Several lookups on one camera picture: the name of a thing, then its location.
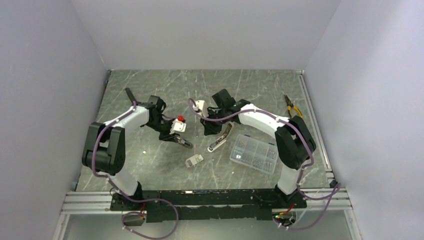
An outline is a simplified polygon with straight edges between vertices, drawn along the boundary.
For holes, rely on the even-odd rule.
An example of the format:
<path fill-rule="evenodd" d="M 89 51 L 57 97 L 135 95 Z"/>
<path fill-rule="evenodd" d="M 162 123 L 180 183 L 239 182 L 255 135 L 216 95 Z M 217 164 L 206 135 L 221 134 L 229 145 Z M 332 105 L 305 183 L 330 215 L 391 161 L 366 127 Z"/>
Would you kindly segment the brown stapler base part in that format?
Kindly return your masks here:
<path fill-rule="evenodd" d="M 187 148 L 187 149 L 192 149 L 193 148 L 193 144 L 187 140 L 185 140 L 184 138 L 182 138 L 180 135 L 174 135 L 172 137 L 172 141 Z"/>

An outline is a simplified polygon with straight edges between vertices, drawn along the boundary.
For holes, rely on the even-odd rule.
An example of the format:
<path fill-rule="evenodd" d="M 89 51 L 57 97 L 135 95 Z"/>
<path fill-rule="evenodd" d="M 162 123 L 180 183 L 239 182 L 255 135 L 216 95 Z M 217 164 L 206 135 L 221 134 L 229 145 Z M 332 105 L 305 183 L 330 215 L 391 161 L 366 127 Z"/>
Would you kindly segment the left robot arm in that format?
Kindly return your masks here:
<path fill-rule="evenodd" d="M 81 161 L 94 176 L 105 178 L 124 196 L 123 203 L 130 210 L 137 210 L 144 197 L 141 184 L 125 168 L 128 134 L 147 126 L 158 132 L 161 141 L 182 144 L 185 141 L 173 130 L 174 121 L 164 119 L 166 103 L 160 97 L 151 95 L 147 102 L 136 101 L 133 96 L 129 99 L 132 105 L 126 112 L 89 126 Z"/>

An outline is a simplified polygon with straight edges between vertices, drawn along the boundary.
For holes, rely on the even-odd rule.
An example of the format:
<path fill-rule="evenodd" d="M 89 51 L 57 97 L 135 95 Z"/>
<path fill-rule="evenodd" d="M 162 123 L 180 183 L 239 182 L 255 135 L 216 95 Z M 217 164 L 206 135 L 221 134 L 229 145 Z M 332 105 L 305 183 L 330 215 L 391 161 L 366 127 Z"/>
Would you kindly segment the white staple box tray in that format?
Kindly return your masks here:
<path fill-rule="evenodd" d="M 185 160 L 185 165 L 187 168 L 194 167 L 195 165 L 199 164 L 204 160 L 203 156 L 201 154 L 195 154 Z"/>

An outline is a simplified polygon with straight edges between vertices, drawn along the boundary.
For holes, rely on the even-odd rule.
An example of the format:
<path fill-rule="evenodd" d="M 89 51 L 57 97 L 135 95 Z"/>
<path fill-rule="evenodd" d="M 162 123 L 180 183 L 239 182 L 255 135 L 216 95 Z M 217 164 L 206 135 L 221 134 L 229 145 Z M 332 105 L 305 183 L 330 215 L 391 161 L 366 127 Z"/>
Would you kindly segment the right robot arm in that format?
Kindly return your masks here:
<path fill-rule="evenodd" d="M 314 162 L 313 153 L 317 148 L 303 118 L 298 115 L 282 117 L 260 109 L 248 100 L 235 100 L 226 89 L 212 98 L 215 107 L 206 106 L 203 100 L 188 101 L 190 109 L 200 118 L 204 135 L 218 134 L 224 123 L 234 122 L 253 127 L 275 139 L 282 162 L 275 202 L 282 208 L 288 207 L 295 199 L 293 192 L 299 186 L 302 171 L 308 166 L 305 162 Z"/>

